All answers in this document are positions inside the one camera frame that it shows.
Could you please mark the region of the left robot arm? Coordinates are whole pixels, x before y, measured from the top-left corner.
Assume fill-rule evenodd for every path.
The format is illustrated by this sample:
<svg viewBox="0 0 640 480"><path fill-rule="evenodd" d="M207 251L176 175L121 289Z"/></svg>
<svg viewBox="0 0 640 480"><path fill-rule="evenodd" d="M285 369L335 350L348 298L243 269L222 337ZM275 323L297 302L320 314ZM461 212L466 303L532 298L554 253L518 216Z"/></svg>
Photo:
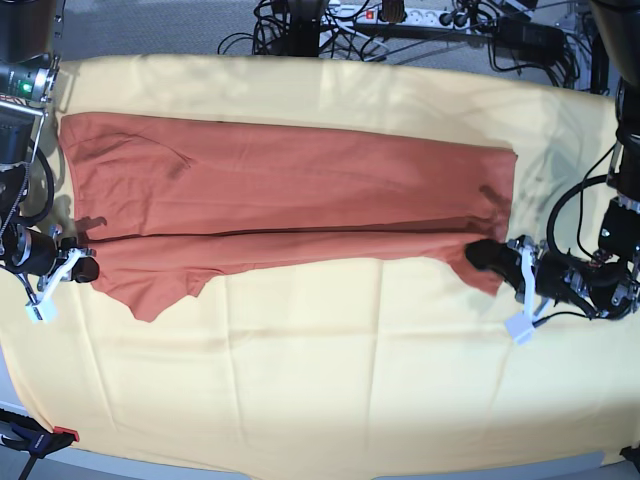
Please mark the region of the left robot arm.
<svg viewBox="0 0 640 480"><path fill-rule="evenodd" d="M605 153L608 171L583 179L553 206L546 238L535 243L522 235L506 243L480 240L465 248L469 263L491 271L510 285L521 312L506 320L515 343L529 341L549 320L549 303L574 306L574 315L615 321L639 308L639 4L592 1L589 4L606 53L620 74L615 97L616 141ZM615 190L598 234L598 247L577 257L555 240L560 211L574 196L605 184Z"/></svg>

